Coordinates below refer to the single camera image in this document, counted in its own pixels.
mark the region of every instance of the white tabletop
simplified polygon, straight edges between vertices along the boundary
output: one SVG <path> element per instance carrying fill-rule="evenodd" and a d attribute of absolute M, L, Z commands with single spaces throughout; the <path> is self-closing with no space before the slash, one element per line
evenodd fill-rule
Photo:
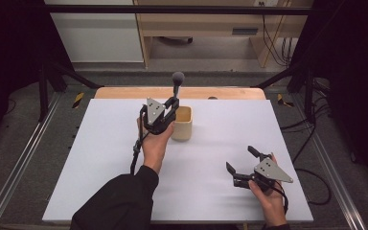
<path fill-rule="evenodd" d="M 43 220 L 70 222 L 74 213 L 108 180 L 129 173 L 137 138 L 136 118 L 146 99 L 91 100 Z M 270 101 L 180 100 L 193 108 L 193 136 L 170 140 L 154 192 L 152 222 L 221 223 L 263 220 L 250 190 L 235 188 L 226 170 L 253 173 L 259 164 L 247 146 L 274 152 L 279 166 L 293 179 L 283 183 L 288 221 L 312 221 L 300 181 Z M 139 155 L 136 170 L 143 163 Z"/>

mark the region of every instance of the black panel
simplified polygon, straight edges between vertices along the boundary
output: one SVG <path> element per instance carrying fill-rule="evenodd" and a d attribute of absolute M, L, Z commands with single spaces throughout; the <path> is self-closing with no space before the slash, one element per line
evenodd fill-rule
<path fill-rule="evenodd" d="M 303 58 L 318 25 L 324 20 L 307 21 L 293 61 Z M 308 57 L 314 76 L 330 80 L 333 112 L 347 130 L 352 150 L 368 166 L 368 1 L 345 1 Z M 294 76 L 291 88 L 298 89 L 305 79 Z"/>

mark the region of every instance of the person's right hand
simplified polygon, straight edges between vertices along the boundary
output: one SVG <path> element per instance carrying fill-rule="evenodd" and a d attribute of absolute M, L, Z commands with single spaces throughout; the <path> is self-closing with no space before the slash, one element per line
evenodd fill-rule
<path fill-rule="evenodd" d="M 272 160 L 277 164 L 274 155 Z M 278 183 L 275 183 L 274 188 L 281 191 L 282 189 Z M 262 205 L 266 227 L 287 224 L 283 196 L 281 194 L 271 189 L 263 193 L 261 188 L 253 180 L 249 180 L 249 187 Z"/>
<path fill-rule="evenodd" d="M 143 127 L 143 124 L 139 124 L 139 118 L 137 119 L 137 126 L 141 128 L 143 132 L 147 130 Z M 153 169 L 156 173 L 160 173 L 163 158 L 166 153 L 167 142 L 174 132 L 174 122 L 171 122 L 167 129 L 158 135 L 151 133 L 143 140 L 142 148 L 144 154 L 145 166 Z"/>

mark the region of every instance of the black curtain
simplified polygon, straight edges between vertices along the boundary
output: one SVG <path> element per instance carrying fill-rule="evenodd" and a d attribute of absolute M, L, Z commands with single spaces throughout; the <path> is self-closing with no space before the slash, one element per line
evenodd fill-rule
<path fill-rule="evenodd" d="M 37 82 L 43 63 L 54 61 L 74 70 L 50 14 L 27 10 L 31 4 L 44 1 L 0 0 L 0 122 L 10 93 Z M 47 73 L 50 82 L 62 81 L 52 69 Z"/>
<path fill-rule="evenodd" d="M 321 7 L 332 6 L 334 10 L 337 6 L 334 1 L 315 3 Z M 333 113 L 346 130 L 352 151 L 368 166 L 368 1 L 346 0 L 311 46 L 311 52 L 304 55 L 326 21 L 324 17 L 309 17 L 293 62 L 307 58 L 306 67 L 314 76 L 330 81 Z M 291 91 L 298 90 L 304 80 L 304 75 L 293 76 Z"/>

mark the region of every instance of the beige cup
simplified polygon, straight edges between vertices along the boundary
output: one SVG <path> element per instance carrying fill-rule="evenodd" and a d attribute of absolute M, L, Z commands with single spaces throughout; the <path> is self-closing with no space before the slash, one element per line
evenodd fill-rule
<path fill-rule="evenodd" d="M 193 111 L 189 106 L 180 106 L 175 111 L 175 124 L 172 139 L 187 141 L 191 138 L 193 129 Z"/>

